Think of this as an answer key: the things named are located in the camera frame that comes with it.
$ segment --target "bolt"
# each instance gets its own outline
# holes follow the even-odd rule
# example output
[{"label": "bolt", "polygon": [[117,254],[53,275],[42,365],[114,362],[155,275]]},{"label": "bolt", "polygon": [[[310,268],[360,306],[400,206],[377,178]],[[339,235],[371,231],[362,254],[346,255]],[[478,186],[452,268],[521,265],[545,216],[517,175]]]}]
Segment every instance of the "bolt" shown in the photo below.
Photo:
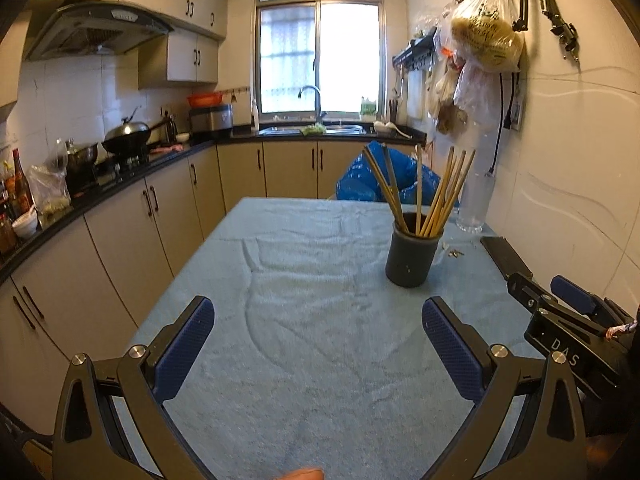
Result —
[{"label": "bolt", "polygon": [[558,350],[551,354],[551,358],[559,365],[566,361],[566,355],[564,355],[562,352],[559,352]]},{"label": "bolt", "polygon": [[494,357],[507,357],[507,355],[509,355],[507,347],[503,345],[493,345],[491,347],[491,353]]},{"label": "bolt", "polygon": [[129,349],[129,355],[134,359],[141,358],[145,354],[145,352],[146,352],[146,346],[144,345],[135,345]]},{"label": "bolt", "polygon": [[75,364],[76,366],[81,365],[82,363],[84,363],[86,361],[86,355],[85,354],[76,354],[73,356],[73,358],[71,359],[71,362],[73,364]]}]

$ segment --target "black cup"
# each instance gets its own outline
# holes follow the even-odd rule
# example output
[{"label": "black cup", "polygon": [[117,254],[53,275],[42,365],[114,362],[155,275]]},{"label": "black cup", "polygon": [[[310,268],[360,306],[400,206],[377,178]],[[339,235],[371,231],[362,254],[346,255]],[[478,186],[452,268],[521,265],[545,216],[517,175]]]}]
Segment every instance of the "black cup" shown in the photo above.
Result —
[{"label": "black cup", "polygon": [[[416,214],[404,213],[402,216],[409,232],[415,233]],[[398,223],[394,222],[394,233],[385,266],[385,274],[389,280],[405,288],[422,285],[431,269],[443,231],[436,237],[422,238],[403,233]]]}]

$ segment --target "blue gripper pad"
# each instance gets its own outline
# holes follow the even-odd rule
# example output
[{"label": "blue gripper pad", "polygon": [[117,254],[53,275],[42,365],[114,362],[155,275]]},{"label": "blue gripper pad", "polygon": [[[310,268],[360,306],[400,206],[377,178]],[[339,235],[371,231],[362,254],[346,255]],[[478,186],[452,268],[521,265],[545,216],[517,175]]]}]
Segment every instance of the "blue gripper pad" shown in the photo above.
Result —
[{"label": "blue gripper pad", "polygon": [[437,296],[424,302],[422,326],[460,395],[477,404],[492,370],[487,344]]},{"label": "blue gripper pad", "polygon": [[164,327],[151,343],[150,350],[156,340],[162,339],[165,331],[164,336],[172,337],[172,340],[165,342],[168,344],[166,351],[154,364],[152,392],[158,403],[173,399],[178,394],[213,328],[214,317],[211,300],[196,296],[180,317],[173,324]]},{"label": "blue gripper pad", "polygon": [[571,305],[580,314],[592,314],[595,308],[591,294],[570,282],[564,276],[556,276],[551,280],[551,292],[558,298]]}]

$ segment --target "table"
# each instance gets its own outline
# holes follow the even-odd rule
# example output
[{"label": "table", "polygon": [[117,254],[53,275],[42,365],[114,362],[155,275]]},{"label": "table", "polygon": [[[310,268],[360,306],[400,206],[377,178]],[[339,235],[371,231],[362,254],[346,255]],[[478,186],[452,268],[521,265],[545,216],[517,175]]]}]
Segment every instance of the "table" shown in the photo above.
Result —
[{"label": "table", "polygon": [[[420,478],[472,407],[422,329],[430,296],[489,344],[536,356],[523,338],[529,314],[477,235],[449,222],[442,240],[463,254],[441,244],[427,282],[407,290],[384,273],[391,232],[386,204],[244,199],[140,326],[132,344],[148,344],[196,294],[213,301],[215,326],[164,405],[217,478],[304,465],[328,479]],[[483,469],[499,460],[520,405]],[[132,446],[153,470],[142,443]]]}]

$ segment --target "white bottle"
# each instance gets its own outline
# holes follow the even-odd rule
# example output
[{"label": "white bottle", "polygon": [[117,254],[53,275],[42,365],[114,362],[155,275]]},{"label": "white bottle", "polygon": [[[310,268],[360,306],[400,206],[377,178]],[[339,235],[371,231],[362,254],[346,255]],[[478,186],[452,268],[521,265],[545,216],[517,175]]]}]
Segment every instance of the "white bottle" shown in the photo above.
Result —
[{"label": "white bottle", "polygon": [[255,99],[251,103],[251,133],[256,134],[260,129],[260,121],[258,120],[258,103]]}]

